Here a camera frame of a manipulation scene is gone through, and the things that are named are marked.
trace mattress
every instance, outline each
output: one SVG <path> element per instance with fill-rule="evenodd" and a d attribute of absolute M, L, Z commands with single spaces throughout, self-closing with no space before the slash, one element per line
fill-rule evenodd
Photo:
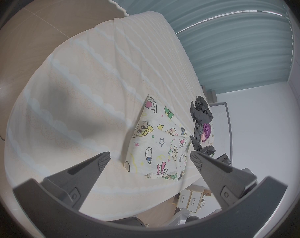
<path fill-rule="evenodd" d="M 10 185 L 29 178 L 41 181 L 109 151 L 111 160 L 80 212 L 115 220 L 179 193 L 200 178 L 189 158 L 179 182 L 145 179 L 124 167 L 148 95 L 168 105 L 193 131 L 190 103 L 203 91 L 161 14 L 115 18 L 62 43 L 33 74 L 12 109 L 5 141 Z"/>

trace drawer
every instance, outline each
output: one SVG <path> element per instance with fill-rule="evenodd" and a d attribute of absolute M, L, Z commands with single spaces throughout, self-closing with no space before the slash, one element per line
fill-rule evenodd
<path fill-rule="evenodd" d="M 188 189 L 184 189 L 181 191 L 179 196 L 179 201 L 176 207 L 182 209 L 187 207 L 187 203 L 190 199 L 191 191 Z"/>
<path fill-rule="evenodd" d="M 201 196 L 202 196 L 201 192 L 197 192 L 197 191 L 192 192 L 192 196 L 190 198 L 189 206 L 187 207 L 187 209 L 190 212 L 196 212 L 197 211 L 197 207 L 199 206 Z"/>

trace tile floor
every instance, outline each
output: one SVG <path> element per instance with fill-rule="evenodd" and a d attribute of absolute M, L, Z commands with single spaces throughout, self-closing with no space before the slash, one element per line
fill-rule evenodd
<path fill-rule="evenodd" d="M 22 89 L 50 53 L 68 38 L 124 13 L 108 0 L 35 0 L 17 12 L 0 30 L 0 135 L 5 138 L 11 109 Z M 0 200 L 35 237 L 6 180 L 4 142 L 0 139 Z M 138 215 L 149 227 L 170 219 L 175 211 L 167 200 Z"/>

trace curtain fold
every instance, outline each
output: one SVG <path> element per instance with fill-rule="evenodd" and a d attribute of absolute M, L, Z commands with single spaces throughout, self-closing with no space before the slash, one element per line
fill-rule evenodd
<path fill-rule="evenodd" d="M 293 56 L 283 0 L 113 0 L 128 14 L 161 13 L 177 34 L 200 84 L 224 93 L 287 81 Z"/>

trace crumpled black garment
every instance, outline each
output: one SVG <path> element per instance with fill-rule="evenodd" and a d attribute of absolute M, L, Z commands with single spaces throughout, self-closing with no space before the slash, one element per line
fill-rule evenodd
<path fill-rule="evenodd" d="M 196 98 L 195 105 L 192 101 L 190 111 L 193 121 L 196 122 L 193 136 L 200 143 L 201 134 L 203 133 L 203 124 L 210 123 L 214 117 L 208 108 L 207 102 L 202 96 Z"/>

